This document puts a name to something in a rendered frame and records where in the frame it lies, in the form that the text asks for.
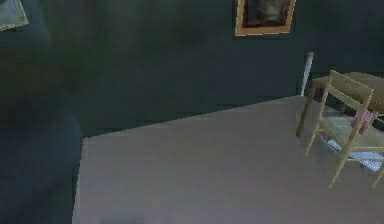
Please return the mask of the pale wooden chair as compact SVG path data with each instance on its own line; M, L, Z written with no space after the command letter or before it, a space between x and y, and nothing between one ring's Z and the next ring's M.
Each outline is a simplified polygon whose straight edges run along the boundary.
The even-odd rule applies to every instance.
M326 76L325 89L322 100L305 147L305 155L308 156L313 148L314 142L319 139L335 155L337 165L329 183L333 188L342 174L342 170L349 162L368 162L376 165L373 172L376 175L372 183L375 189L384 177L384 132L372 126L373 120L379 115L378 112L368 108L374 90L359 83L344 74L331 70ZM354 111L353 116L347 116L339 111L330 112L326 103L333 97ZM362 124L362 118L366 111L373 113L373 118L364 134L358 133ZM351 127L351 120L359 113L357 124Z

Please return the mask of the orange framed dark picture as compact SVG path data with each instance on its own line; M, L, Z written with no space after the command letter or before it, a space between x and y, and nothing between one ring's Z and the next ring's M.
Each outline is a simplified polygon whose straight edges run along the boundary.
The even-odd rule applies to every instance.
M234 34L260 36L290 32L296 0L237 0Z

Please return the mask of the pink cloth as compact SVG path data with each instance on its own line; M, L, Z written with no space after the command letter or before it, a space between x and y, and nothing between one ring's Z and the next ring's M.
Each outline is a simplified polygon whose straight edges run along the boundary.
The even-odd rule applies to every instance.
M354 128L357 124L357 118L359 117L359 113L356 113L355 116L351 120L351 127ZM371 111L366 111L362 118L362 124L358 131L359 134L363 135L365 130L368 128L371 120L373 118L373 113Z

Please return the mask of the brown wooden table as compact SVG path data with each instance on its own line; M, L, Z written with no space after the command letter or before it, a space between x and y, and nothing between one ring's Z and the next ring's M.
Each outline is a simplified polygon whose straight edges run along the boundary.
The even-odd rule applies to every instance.
M384 116L384 78L362 72L350 72L346 73L346 76L374 90L368 108L378 112L381 116ZM315 92L317 90L324 90L327 81L328 78L326 76L323 76L319 78L314 78L309 82L309 91L307 99L305 100L301 117L296 129L297 137L301 136L307 115L309 113L309 109L313 102Z

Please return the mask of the pale framed grey picture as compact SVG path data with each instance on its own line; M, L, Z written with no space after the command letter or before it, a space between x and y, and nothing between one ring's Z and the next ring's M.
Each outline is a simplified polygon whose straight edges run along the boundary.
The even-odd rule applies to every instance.
M0 31L29 23L21 0L0 0Z

